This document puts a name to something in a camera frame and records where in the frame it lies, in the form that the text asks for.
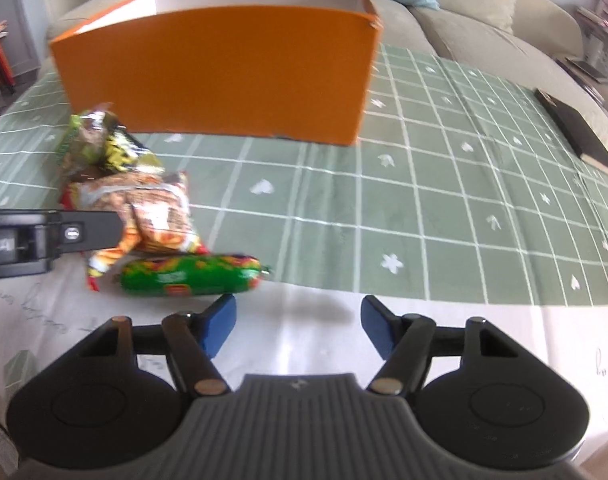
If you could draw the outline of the phone on sofa arm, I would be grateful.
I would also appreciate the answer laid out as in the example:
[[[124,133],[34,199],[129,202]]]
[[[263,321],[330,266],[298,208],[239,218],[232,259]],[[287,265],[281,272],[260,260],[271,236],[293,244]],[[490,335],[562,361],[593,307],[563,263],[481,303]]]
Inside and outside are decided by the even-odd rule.
[[[586,76],[589,76],[589,78],[592,78],[592,80],[600,82],[600,84],[608,81],[608,77],[601,73],[600,70],[597,70],[596,67],[590,65],[589,62],[578,60],[577,58],[567,58],[566,62]]]

